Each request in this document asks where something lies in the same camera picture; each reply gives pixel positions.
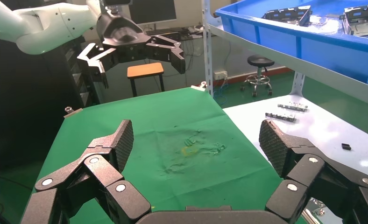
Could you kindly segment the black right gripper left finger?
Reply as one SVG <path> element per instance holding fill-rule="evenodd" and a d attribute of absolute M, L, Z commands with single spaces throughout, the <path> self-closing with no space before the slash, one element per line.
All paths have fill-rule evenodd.
<path fill-rule="evenodd" d="M 149 214 L 149 201 L 122 174 L 133 142 L 128 119 L 113 134 L 93 139 L 78 159 L 35 184 L 21 222 L 68 224 L 90 200 L 115 224 L 134 224 Z"/>

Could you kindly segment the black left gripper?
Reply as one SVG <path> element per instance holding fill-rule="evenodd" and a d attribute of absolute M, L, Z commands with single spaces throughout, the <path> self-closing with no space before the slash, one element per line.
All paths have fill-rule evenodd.
<path fill-rule="evenodd" d="M 131 19 L 120 13 L 104 12 L 96 23 L 103 48 L 89 43 L 77 56 L 81 72 L 93 82 L 109 88 L 106 72 L 118 62 L 152 59 L 170 62 L 179 73 L 186 71 L 181 43 L 162 35 L 148 36 Z"/>

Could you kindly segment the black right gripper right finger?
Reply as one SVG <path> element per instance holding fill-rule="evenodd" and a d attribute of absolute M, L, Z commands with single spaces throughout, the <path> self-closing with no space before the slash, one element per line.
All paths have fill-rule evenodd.
<path fill-rule="evenodd" d="M 328 158 L 308 139 L 262 121 L 260 147 L 282 178 L 265 209 L 295 223 L 311 198 L 345 224 L 368 224 L 368 175 Z"/>

